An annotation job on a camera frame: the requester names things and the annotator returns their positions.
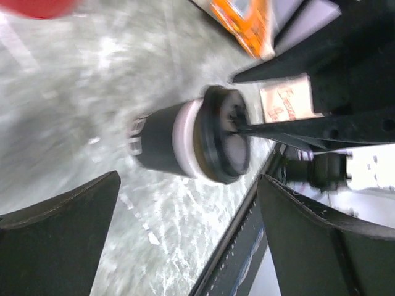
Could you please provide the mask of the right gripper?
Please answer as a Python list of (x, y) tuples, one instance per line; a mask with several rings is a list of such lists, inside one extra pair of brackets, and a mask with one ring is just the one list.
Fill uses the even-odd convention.
[(327, 41), (300, 43), (230, 81), (253, 83), (309, 71), (314, 112), (355, 114), (260, 125), (238, 120), (237, 133), (305, 150), (393, 144), (393, 113), (359, 112), (394, 108), (394, 1), (352, 4), (317, 36)]

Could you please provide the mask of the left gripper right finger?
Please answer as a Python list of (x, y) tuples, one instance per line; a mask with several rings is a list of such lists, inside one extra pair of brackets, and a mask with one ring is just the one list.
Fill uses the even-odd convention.
[(394, 229), (299, 194), (269, 175), (257, 190), (282, 295), (394, 295)]

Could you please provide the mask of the black paper coffee cup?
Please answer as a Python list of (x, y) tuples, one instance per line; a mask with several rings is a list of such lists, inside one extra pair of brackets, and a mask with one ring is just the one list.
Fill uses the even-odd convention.
[(129, 153), (150, 170), (202, 177), (193, 144), (201, 105), (195, 99), (135, 118), (127, 133)]

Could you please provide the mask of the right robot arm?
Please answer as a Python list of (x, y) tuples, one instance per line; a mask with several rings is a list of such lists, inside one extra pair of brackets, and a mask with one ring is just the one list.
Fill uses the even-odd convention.
[(309, 77), (316, 117), (239, 125), (248, 136), (311, 151), (287, 160), (283, 178), (322, 191), (345, 186), (341, 149), (394, 142), (394, 2), (339, 1), (339, 17), (272, 60), (232, 77), (234, 83)]

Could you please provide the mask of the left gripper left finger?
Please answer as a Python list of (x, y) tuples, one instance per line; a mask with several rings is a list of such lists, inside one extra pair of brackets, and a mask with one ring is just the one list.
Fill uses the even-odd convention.
[(89, 295), (120, 185), (110, 171), (1, 215), (1, 295)]

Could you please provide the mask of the black coffee cup lid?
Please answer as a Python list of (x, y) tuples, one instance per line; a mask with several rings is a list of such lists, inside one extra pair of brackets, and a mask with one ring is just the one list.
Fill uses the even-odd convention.
[(200, 113), (201, 145), (215, 180), (231, 184), (245, 175), (251, 158), (249, 136), (238, 127), (250, 124), (247, 105), (237, 89), (209, 86)]

